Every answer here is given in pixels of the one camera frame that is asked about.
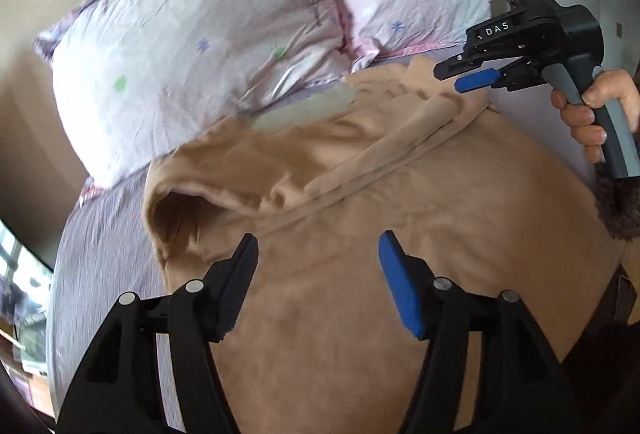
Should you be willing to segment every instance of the finger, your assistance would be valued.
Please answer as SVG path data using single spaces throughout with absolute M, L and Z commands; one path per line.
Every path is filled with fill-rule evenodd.
M 591 145 L 604 145 L 607 140 L 607 133 L 604 128 L 597 125 L 589 125 L 588 127 L 572 127 L 571 136 L 585 147 Z
M 631 132 L 638 131 L 640 123 L 640 92 L 626 70 L 608 70 L 582 95 L 584 102 L 599 109 L 607 101 L 619 99 Z
M 587 161 L 595 165 L 596 163 L 602 163 L 602 148 L 597 145 L 589 145 L 584 148 L 584 155 L 587 157 Z
M 569 127 L 585 127 L 595 121 L 595 115 L 586 105 L 567 105 L 560 111 L 560 117 Z
M 555 89 L 551 91 L 551 105 L 556 107 L 556 109 L 560 109 L 560 110 L 564 109 L 564 107 L 566 107 L 567 102 L 568 101 L 563 92 L 560 92 L 559 90 L 555 90 Z

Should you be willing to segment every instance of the bed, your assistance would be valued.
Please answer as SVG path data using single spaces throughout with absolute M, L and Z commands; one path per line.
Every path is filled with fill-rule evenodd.
M 40 237 L 43 233 L 47 235 L 49 244 L 47 240 L 33 239 L 34 243 L 40 244 L 41 254 L 50 249 L 51 240 L 54 241 L 52 238 L 71 211 L 58 248 L 47 331 L 49 381 L 56 411 L 60 409 L 84 350 L 117 297 L 131 290 L 142 298 L 164 293 L 164 285 L 140 221 L 146 168 L 126 176 L 108 191 L 84 201 L 82 205 L 77 202 L 86 172 L 57 118 L 50 69 L 31 51 L 31 39 L 80 1 L 0 0 L 0 23 L 7 36 L 6 43 L 0 48 L 0 72 L 3 84 L 12 85 L 3 87 L 0 92 L 7 95 L 16 109 L 17 116 L 13 115 L 11 121 L 19 118 L 22 127 L 31 129 L 30 136 L 20 146 L 37 152 L 34 155 L 38 162 L 32 168 L 39 171 L 38 175 L 15 173 L 12 179 L 2 179 L 2 182 L 28 187 L 28 192 L 21 189 L 12 195 L 16 206 L 23 198 L 30 201 L 34 211 L 36 208 L 49 208 L 40 214 L 43 224 Z M 460 49 L 450 47 L 425 52 L 440 61 Z M 406 62 L 408 57 L 391 60 Z M 388 63 L 388 60 L 377 63 Z M 15 88 L 16 84 L 24 87 Z M 562 156 L 574 173 L 588 183 L 593 172 L 586 165 L 582 150 L 572 141 L 548 103 L 549 89 L 547 86 L 515 94 L 496 91 L 491 96 L 497 110 L 517 121 L 539 143 Z M 305 97 L 311 92 L 296 96 Z M 43 177 L 42 171 L 49 175 Z M 17 182 L 22 175 L 27 176 L 28 182 L 25 183 L 24 179 Z M 85 187 L 90 189 L 91 181 L 87 181 Z M 31 226 L 18 223 L 18 228 L 24 230 L 23 235 L 31 233 L 36 237 L 38 234 Z M 159 359 L 167 360 L 168 343 L 164 339 L 159 341 L 158 350 Z M 168 422 L 180 428 L 170 364 L 159 365 Z

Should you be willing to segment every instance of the tan fleece blanket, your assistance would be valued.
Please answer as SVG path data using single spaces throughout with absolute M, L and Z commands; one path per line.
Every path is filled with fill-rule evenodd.
M 201 277 L 244 232 L 260 244 L 238 325 L 213 347 L 244 433 L 395 433 L 425 343 L 402 328 L 377 258 L 408 254 L 468 292 L 524 298 L 562 358 L 624 245 L 558 160 L 414 58 L 348 76 L 328 121 L 257 132 L 226 119 L 155 161 L 143 218 L 167 289 Z M 458 426 L 468 423 L 478 338 Z

